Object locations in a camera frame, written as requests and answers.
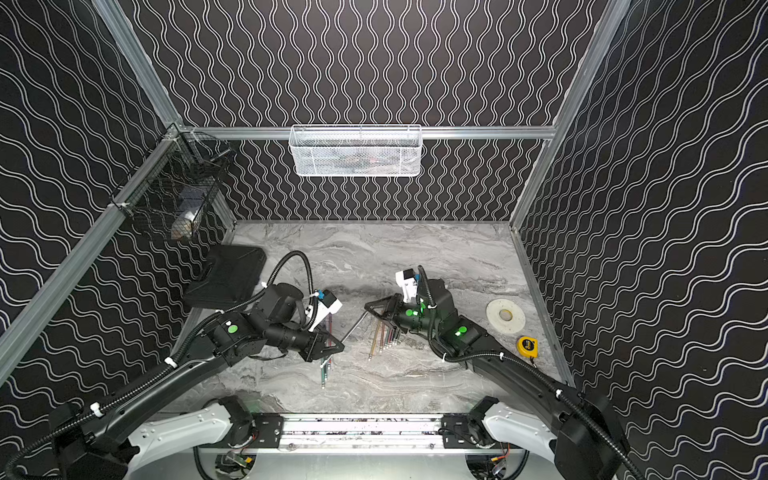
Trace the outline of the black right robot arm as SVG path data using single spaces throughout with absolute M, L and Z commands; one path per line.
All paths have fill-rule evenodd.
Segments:
M 485 328 L 456 308 L 441 279 L 423 267 L 414 286 L 365 304 L 387 326 L 423 336 L 447 363 L 461 365 L 520 400 L 518 412 L 485 398 L 474 412 L 479 443 L 512 444 L 550 461 L 565 479 L 612 479 L 620 468 L 644 478 L 612 403 L 602 394 L 578 391 L 525 362 Z

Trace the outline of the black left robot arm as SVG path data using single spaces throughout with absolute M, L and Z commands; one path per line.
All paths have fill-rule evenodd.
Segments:
M 12 454 L 4 466 L 9 479 L 27 479 L 21 463 L 51 446 L 59 479 L 123 479 L 141 448 L 130 437 L 161 408 L 192 387 L 245 359 L 259 357 L 266 346 L 297 353 L 311 363 L 344 349 L 341 340 L 316 327 L 320 305 L 330 291 L 279 283 L 281 269 L 299 258 L 307 273 L 309 258 L 293 250 L 281 258 L 266 285 L 250 299 L 201 321 L 178 349 L 147 374 L 117 392 L 80 407 L 68 403 L 50 416 L 50 431 Z

